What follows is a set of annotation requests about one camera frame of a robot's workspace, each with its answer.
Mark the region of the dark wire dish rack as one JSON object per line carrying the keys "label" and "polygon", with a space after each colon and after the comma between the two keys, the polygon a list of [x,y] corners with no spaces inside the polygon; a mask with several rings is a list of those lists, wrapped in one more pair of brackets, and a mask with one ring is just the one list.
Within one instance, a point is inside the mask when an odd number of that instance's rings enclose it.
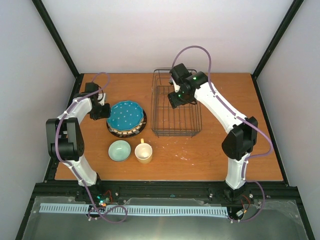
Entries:
{"label": "dark wire dish rack", "polygon": [[168,94],[173,92],[168,68],[153,72],[151,95],[151,129],[157,137],[193,137],[202,130],[199,102],[172,108]]}

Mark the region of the teal polka dot plate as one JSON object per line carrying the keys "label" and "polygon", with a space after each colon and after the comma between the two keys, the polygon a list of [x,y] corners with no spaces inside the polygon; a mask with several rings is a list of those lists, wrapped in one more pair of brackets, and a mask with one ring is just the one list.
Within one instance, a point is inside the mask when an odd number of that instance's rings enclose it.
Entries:
{"label": "teal polka dot plate", "polygon": [[135,101],[120,101],[110,108],[107,124],[117,131],[129,131],[137,127],[144,118],[143,108]]}

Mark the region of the orange polka dot plate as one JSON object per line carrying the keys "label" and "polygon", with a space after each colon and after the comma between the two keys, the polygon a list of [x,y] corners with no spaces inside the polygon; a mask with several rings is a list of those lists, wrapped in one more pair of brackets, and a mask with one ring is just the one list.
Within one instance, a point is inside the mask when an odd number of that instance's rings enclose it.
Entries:
{"label": "orange polka dot plate", "polygon": [[109,124],[108,130],[111,133],[115,133],[118,135],[132,135],[142,128],[144,121],[145,121],[145,118],[142,118],[142,120],[137,126],[133,127],[133,125],[131,124],[130,128],[128,126],[123,126],[123,124],[119,124],[117,126],[111,126],[111,124]]}

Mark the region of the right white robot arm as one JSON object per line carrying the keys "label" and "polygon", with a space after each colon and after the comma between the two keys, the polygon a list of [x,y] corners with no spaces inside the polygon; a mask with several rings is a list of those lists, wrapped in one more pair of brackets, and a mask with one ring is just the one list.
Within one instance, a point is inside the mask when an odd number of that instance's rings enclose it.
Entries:
{"label": "right white robot arm", "polygon": [[245,161],[257,143],[258,121],[237,111],[204,72],[192,74],[180,63],[169,74],[174,86],[174,91],[167,95],[172,108],[200,102],[224,128],[226,137],[221,147],[228,157],[225,182],[233,190],[241,188],[245,184]]}

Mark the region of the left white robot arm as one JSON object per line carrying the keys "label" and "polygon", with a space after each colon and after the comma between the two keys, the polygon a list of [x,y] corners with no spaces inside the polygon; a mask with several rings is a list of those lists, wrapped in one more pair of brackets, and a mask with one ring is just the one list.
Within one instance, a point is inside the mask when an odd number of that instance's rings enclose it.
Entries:
{"label": "left white robot arm", "polygon": [[99,93],[101,90],[94,82],[86,83],[84,92],[79,93],[61,115],[45,123],[50,157],[64,164],[80,186],[87,186],[86,195],[95,202],[103,198],[104,188],[97,184],[98,174],[84,155],[85,143],[80,123],[86,115],[92,120],[110,117],[111,107],[105,102],[106,95]]}

